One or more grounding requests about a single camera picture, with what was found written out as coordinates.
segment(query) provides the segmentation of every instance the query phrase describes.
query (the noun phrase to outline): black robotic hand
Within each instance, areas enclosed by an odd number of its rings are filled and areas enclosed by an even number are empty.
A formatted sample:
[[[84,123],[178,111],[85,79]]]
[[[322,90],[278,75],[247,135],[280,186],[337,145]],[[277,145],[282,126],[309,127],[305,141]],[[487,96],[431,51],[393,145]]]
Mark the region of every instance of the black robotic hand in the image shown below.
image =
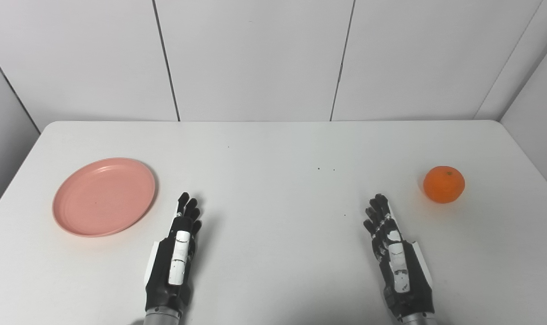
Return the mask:
[[[436,324],[428,283],[430,273],[420,247],[404,240],[385,196],[377,194],[370,206],[364,227],[372,235],[372,249],[385,280],[384,297],[389,309],[404,324]]]
[[[164,323],[163,318],[179,322],[183,308],[189,305],[191,289],[187,283],[191,260],[195,255],[195,235],[201,228],[197,200],[183,193],[168,236],[155,243],[146,273],[146,324]]]

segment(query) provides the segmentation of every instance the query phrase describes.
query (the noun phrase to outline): robot finger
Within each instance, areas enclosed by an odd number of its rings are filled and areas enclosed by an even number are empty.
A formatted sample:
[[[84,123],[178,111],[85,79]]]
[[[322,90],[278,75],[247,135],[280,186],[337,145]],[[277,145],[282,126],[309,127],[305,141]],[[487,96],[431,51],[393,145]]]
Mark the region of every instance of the robot finger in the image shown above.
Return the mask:
[[[189,214],[187,212],[187,210],[185,211],[185,215],[189,216],[189,218],[191,218],[191,220],[193,220],[193,221],[197,220],[197,218],[199,218],[200,214],[201,214],[201,211],[199,211],[199,208],[193,209],[193,212],[191,212],[191,214]]]
[[[373,199],[370,200],[370,205],[372,206],[374,211],[376,211],[376,216],[377,216],[378,223],[383,222],[385,215],[382,212],[382,208],[380,206],[380,203],[375,198],[373,198]]]
[[[191,234],[194,236],[197,235],[197,232],[199,231],[199,229],[201,229],[201,220],[197,220],[196,222],[193,223]]]
[[[177,205],[177,214],[183,215],[183,210],[185,208],[185,204],[189,201],[189,193],[183,192],[181,196],[178,199],[178,205]]]
[[[370,235],[372,235],[372,237],[374,237],[374,234],[376,234],[376,228],[374,228],[374,225],[372,224],[370,219],[364,220],[364,227],[366,228],[366,230],[368,230]]]
[[[197,199],[192,198],[191,200],[189,200],[189,202],[187,202],[187,205],[185,206],[185,212],[183,215],[191,218],[191,214],[193,214],[193,210],[195,210],[196,206],[197,206]]]
[[[388,199],[385,196],[379,193],[376,194],[376,201],[378,202],[378,204],[380,204],[384,216],[391,214],[391,211],[389,210]]]

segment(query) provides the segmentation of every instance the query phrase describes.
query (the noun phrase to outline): metal wrist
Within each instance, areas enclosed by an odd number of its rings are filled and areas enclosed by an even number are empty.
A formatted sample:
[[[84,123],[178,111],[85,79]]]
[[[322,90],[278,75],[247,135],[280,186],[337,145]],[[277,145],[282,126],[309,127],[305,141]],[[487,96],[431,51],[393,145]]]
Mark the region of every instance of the metal wrist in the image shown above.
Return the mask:
[[[438,325],[433,313],[413,313],[401,319],[402,325]]]
[[[181,313],[165,306],[149,308],[143,325],[179,325]]]

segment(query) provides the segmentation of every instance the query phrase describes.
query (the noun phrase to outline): white finger segment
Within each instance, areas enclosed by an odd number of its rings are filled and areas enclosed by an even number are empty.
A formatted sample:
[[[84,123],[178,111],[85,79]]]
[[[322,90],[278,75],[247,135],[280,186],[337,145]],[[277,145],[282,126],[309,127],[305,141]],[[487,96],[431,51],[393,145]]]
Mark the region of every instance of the white finger segment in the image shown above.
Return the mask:
[[[183,284],[190,238],[191,234],[183,230],[178,231],[175,235],[175,247],[173,249],[173,256],[171,257],[168,279],[168,283],[173,284],[174,286]]]

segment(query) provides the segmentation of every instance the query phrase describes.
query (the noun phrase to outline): orange fruit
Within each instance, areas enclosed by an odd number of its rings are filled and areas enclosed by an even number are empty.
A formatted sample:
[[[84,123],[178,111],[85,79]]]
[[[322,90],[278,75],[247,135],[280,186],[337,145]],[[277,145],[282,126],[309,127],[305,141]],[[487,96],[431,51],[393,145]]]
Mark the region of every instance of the orange fruit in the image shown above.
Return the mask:
[[[424,178],[424,192],[434,202],[449,203],[455,201],[464,191],[464,177],[450,166],[437,166]]]

